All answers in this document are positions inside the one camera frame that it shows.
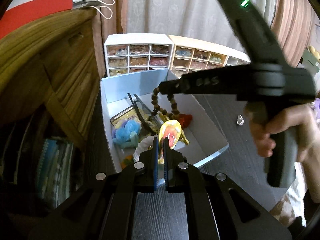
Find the person's right hand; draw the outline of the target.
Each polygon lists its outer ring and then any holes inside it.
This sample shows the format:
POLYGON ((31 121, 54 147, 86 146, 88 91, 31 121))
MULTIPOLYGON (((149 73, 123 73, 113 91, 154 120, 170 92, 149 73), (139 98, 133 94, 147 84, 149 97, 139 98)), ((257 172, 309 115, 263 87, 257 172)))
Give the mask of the person's right hand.
POLYGON ((281 111, 270 122, 262 125, 254 121, 256 110, 249 103, 244 108, 258 154, 271 157, 277 143, 271 135, 290 128, 297 131, 298 153, 296 161, 302 164, 305 181, 314 203, 319 203, 319 128, 309 105, 297 105, 281 111))

